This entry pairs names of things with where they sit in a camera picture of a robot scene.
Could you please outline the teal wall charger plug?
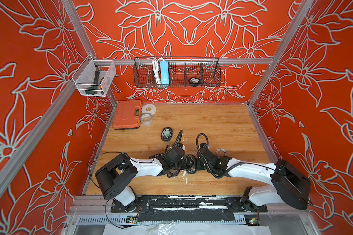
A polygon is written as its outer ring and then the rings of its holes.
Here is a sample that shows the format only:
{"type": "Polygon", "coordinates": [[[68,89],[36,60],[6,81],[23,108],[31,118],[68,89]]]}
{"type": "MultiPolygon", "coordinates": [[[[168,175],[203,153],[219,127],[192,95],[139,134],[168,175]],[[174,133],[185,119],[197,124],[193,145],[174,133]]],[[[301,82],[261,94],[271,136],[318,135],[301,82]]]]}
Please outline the teal wall charger plug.
{"type": "Polygon", "coordinates": [[[168,139],[172,136],[172,132],[170,130],[164,130],[162,134],[163,134],[163,138],[165,139],[168,139]]]}

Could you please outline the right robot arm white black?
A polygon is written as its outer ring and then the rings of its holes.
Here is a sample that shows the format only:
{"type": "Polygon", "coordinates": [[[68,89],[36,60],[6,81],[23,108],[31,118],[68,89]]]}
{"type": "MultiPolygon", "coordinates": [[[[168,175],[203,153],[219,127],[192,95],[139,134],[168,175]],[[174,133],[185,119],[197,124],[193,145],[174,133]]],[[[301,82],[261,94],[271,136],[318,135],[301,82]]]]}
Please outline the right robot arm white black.
{"type": "Polygon", "coordinates": [[[261,164],[240,161],[232,157],[214,155],[206,144],[198,147],[200,168],[216,179],[224,177],[246,178],[265,183],[263,187],[247,187],[240,199],[240,206],[247,212],[256,212],[269,204],[286,204],[306,210],[310,203],[311,180],[286,160],[261,164]]]}

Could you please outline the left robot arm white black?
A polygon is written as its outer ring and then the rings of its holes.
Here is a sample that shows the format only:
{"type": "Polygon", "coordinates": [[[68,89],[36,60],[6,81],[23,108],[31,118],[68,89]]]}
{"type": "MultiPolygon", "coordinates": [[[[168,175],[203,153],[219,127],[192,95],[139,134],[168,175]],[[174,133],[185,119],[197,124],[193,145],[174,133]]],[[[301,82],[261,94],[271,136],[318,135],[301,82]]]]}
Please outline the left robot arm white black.
{"type": "Polygon", "coordinates": [[[129,186],[130,182],[144,176],[173,177],[183,168],[184,150],[185,146],[178,144],[148,160],[135,159],[127,153],[120,153],[95,173],[104,199],[114,199],[124,207],[136,206],[138,199],[129,186]]]}

